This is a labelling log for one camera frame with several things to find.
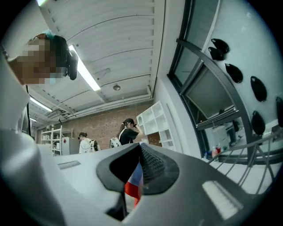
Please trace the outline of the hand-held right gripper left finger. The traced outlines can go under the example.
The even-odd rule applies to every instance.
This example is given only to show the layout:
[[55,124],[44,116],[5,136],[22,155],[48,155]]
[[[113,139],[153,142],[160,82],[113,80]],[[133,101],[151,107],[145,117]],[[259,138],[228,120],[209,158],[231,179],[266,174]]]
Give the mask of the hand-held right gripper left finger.
[[42,175],[50,198],[42,205],[45,226],[140,226],[137,211],[128,213],[124,183],[132,174],[139,145],[90,154],[53,156],[39,145]]

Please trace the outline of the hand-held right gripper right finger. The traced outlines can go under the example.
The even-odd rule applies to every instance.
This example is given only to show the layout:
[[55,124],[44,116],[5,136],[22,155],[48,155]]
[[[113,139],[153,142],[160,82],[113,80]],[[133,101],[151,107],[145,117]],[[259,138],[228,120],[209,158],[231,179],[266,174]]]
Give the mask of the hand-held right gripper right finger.
[[254,226],[264,195],[247,193],[210,164],[142,144],[142,197],[127,226]]

